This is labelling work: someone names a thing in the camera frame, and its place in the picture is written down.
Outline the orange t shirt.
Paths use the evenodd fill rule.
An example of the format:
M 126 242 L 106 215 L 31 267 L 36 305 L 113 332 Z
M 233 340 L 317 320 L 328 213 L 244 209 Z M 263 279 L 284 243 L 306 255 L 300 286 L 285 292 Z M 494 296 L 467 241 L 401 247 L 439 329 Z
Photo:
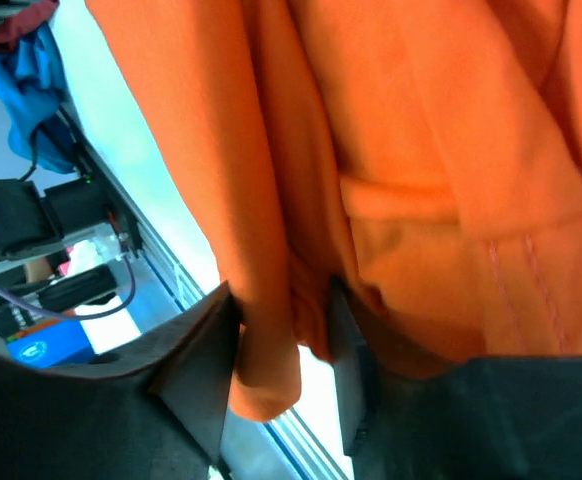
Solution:
M 230 405 L 330 360 L 582 355 L 582 1 L 91 1 L 243 315 Z

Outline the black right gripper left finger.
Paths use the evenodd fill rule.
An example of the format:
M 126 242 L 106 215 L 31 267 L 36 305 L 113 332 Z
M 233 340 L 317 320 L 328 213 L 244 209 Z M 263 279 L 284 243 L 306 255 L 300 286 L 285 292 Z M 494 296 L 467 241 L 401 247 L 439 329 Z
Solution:
M 227 286 L 81 365 L 0 356 L 0 479 L 203 479 L 221 457 L 241 313 Z

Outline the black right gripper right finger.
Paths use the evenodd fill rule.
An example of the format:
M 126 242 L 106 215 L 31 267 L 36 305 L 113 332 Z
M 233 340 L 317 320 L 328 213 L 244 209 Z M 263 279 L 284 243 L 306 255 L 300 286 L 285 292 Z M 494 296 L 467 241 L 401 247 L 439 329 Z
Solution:
M 485 357 L 429 380 L 384 371 L 331 284 L 344 453 L 359 479 L 582 479 L 582 357 Z

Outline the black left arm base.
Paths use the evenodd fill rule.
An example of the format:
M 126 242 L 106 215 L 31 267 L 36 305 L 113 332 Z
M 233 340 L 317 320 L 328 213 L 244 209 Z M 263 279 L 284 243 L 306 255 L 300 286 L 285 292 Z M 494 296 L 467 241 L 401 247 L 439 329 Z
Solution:
M 87 176 L 40 193 L 31 181 L 0 180 L 0 262 L 22 260 L 108 224 L 125 244 L 142 246 L 138 221 L 107 179 Z

